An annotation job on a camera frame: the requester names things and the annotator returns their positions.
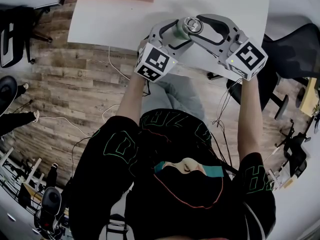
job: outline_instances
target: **wooden floor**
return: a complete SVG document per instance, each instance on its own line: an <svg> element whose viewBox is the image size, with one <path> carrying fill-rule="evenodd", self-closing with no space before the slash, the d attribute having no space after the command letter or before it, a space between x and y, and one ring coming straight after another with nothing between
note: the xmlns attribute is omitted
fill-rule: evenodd
<svg viewBox="0 0 320 240"><path fill-rule="evenodd" d="M32 41L31 56L36 64L26 63L24 58L12 68L0 69L0 77L12 75L19 84L29 83L27 92L19 97L10 107L14 111L27 103L27 111L39 110L41 117L65 117L78 126L87 135L91 135L103 125L102 113L114 104L119 104L126 90L128 80L117 73L108 60L108 47L90 44L67 43L68 31L75 3L54 7L44 14L36 30L53 38L51 44ZM111 48L111 62L124 74L130 72L137 60L137 52ZM227 148L220 128L211 123L217 119L217 109L226 92L226 80L214 81L192 79L195 89L205 108L207 123L216 136L222 153L227 158ZM289 95L290 101L282 120L274 116L278 107L270 101L263 111L263 144L261 154L267 159L275 149L275 143L283 140L281 128L290 127L294 119L296 132L303 132L307 127L308 116L295 107L296 95L300 84L293 80L282 80L275 94L283 98ZM223 113L225 135L234 167L239 166L237 153L237 127L240 106L231 98ZM113 116L117 107L105 113L106 119ZM58 163L58 183L65 185L72 174L71 150L73 145L85 138L78 129L66 120L41 118L37 123L30 123L8 134L2 149L14 147L16 159L42 158L39 168L45 175L52 163ZM73 152L74 168L84 151L88 140L81 142ZM215 143L213 149L218 151ZM285 160L280 149L265 161L268 168L277 169Z"/></svg>

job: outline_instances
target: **forearm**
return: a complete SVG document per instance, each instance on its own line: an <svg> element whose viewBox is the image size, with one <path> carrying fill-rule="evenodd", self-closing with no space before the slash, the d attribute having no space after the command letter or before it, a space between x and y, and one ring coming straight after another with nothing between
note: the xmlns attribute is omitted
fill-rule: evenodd
<svg viewBox="0 0 320 240"><path fill-rule="evenodd" d="M238 120L238 152L240 162L250 153L260 151L263 119L257 77L242 81L241 106Z"/></svg>
<svg viewBox="0 0 320 240"><path fill-rule="evenodd" d="M116 112L117 116L130 118L139 125L144 86L145 79L133 73L119 109Z"/></svg>

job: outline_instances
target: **gray pants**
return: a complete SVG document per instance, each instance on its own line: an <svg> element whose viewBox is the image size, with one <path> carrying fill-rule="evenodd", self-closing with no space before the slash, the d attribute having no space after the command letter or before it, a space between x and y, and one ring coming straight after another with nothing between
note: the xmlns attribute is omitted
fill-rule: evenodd
<svg viewBox="0 0 320 240"><path fill-rule="evenodd" d="M190 78L167 74L156 83L149 83L150 93L142 98L141 115L156 109L184 111L205 121L205 111Z"/></svg>

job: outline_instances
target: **white sneaker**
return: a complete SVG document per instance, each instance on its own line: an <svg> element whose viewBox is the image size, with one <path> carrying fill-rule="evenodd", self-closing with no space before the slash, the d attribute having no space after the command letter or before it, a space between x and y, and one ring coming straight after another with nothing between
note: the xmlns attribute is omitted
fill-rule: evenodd
<svg viewBox="0 0 320 240"><path fill-rule="evenodd" d="M40 112L39 112L39 110L34 111L34 112L33 112L33 115L34 115L34 117L35 117L35 120L33 120L33 122L34 122L34 123L38 122L39 117L40 117Z"/></svg>
<svg viewBox="0 0 320 240"><path fill-rule="evenodd" d="M29 84L28 84L27 82L25 82L22 86L23 86L24 89L26 89L26 90L29 88Z"/></svg>

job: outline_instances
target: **white cube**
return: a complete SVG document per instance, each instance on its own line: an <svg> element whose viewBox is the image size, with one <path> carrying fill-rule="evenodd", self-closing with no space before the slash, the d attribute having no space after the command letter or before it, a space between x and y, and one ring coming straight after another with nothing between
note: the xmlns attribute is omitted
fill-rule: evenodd
<svg viewBox="0 0 320 240"><path fill-rule="evenodd" d="M228 70L249 81L262 70L267 59L261 46L249 38L225 62Z"/></svg>
<svg viewBox="0 0 320 240"><path fill-rule="evenodd" d="M147 43L139 54L134 72L154 83L164 77L177 63L176 59Z"/></svg>

